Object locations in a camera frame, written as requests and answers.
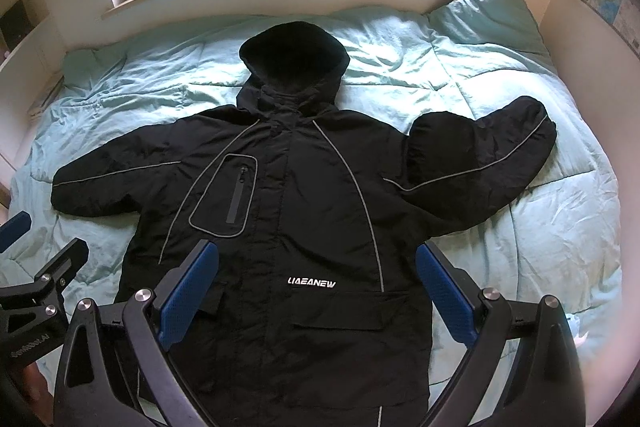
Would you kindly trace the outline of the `black hooded jacket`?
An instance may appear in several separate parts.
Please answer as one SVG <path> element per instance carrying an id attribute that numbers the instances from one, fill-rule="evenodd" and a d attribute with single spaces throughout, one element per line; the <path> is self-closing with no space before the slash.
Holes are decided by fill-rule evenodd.
<path id="1" fill-rule="evenodd" d="M 232 105 L 152 124 L 55 173 L 66 215 L 137 213 L 118 300 L 201 241 L 219 271 L 170 351 L 221 426 L 412 426 L 428 409 L 427 239 L 475 227 L 544 167 L 556 128 L 521 96 L 480 119 L 400 132 L 340 109 L 349 57 L 305 22 L 244 42 Z"/>

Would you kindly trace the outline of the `light teal duvet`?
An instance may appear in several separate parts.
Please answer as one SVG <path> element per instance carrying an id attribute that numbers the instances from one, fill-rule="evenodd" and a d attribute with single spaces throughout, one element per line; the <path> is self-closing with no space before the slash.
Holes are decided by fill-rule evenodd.
<path id="1" fill-rule="evenodd" d="M 350 57 L 338 106 L 401 132 L 425 113 L 480 118 L 521 95 L 544 103 L 558 129 L 544 169 L 508 207 L 438 245 L 477 283 L 506 297 L 558 296 L 580 361 L 592 362 L 622 303 L 620 201 L 613 168 L 558 74 L 501 46 L 457 44 L 434 31 L 427 15 L 364 8 L 320 16 L 317 24 Z M 266 16 L 205 17 L 68 54 L 62 92 L 12 181 L 11 208 L 27 211 L 32 228 L 2 256 L 2 284 L 29 282 L 79 237 L 90 254 L 66 303 L 111 303 L 137 219 L 60 215 L 50 204 L 55 171 L 145 124 L 233 103 L 248 76 L 240 46 L 272 25 Z"/>

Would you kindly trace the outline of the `light teal pillow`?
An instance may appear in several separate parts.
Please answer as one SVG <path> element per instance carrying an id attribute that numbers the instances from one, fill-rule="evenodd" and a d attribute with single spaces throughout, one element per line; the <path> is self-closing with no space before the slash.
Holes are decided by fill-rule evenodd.
<path id="1" fill-rule="evenodd" d="M 434 31 L 464 46 L 501 46 L 556 73 L 525 0 L 454 0 L 427 14 Z"/>

